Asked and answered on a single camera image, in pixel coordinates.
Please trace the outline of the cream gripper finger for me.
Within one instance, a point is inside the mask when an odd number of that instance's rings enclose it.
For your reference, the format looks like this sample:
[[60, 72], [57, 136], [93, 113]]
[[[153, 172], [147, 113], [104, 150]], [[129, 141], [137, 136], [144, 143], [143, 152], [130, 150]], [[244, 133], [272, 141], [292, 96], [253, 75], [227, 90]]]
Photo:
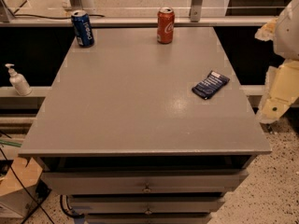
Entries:
[[299, 98], [299, 62], [285, 60], [278, 68], [270, 66], [256, 119], [263, 124], [278, 121]]
[[255, 38], [261, 41], [273, 41], [277, 25], [277, 18], [272, 19], [268, 23], [259, 28], [255, 34]]

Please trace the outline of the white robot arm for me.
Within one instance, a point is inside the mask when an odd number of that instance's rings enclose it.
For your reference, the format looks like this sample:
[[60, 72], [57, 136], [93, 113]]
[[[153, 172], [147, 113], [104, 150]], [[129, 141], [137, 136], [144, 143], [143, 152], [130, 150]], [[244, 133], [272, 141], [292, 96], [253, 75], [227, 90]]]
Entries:
[[299, 0], [291, 0], [277, 18], [258, 29], [255, 38], [272, 40], [274, 52], [284, 59], [278, 68], [268, 68], [256, 114], [258, 121], [271, 124], [299, 98]]

